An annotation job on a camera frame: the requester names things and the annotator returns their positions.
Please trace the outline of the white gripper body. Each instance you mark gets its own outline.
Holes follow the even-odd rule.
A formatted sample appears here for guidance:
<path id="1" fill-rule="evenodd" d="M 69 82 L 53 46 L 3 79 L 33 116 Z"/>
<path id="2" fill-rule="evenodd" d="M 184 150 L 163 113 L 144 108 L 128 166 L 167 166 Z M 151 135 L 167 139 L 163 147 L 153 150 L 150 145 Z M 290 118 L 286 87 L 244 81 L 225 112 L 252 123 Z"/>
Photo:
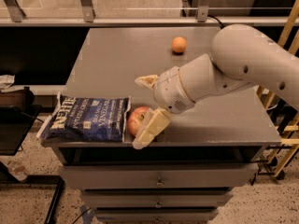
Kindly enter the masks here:
<path id="1" fill-rule="evenodd" d="M 180 114 L 195 106 L 183 88 L 176 66 L 159 76 L 154 84 L 153 98 L 159 106 L 173 114 Z"/>

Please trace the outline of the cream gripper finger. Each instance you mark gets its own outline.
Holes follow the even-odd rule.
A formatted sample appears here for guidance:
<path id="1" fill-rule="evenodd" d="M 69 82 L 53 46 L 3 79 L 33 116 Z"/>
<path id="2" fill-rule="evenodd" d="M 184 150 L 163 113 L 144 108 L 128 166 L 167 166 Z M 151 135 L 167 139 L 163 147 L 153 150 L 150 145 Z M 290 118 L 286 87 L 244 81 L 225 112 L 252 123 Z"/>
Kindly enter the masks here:
<path id="1" fill-rule="evenodd" d="M 149 109 L 133 141 L 133 148 L 147 147 L 171 122 L 171 113 L 162 107 Z"/>
<path id="2" fill-rule="evenodd" d="M 135 79 L 135 84 L 141 88 L 152 90 L 158 78 L 157 75 L 138 77 Z"/>

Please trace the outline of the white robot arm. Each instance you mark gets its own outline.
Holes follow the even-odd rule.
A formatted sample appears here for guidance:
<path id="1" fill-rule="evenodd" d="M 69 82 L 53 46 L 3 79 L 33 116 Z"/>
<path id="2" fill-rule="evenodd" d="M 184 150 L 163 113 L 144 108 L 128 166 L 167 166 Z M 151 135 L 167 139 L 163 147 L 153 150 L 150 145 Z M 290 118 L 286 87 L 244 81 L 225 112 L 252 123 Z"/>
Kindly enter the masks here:
<path id="1" fill-rule="evenodd" d="M 158 108 L 149 110 L 133 141 L 148 146 L 171 121 L 207 97 L 262 86 L 299 109 L 299 58 L 260 31 L 243 24 L 216 33 L 208 54 L 159 76 L 139 77 L 135 83 L 153 92 Z"/>

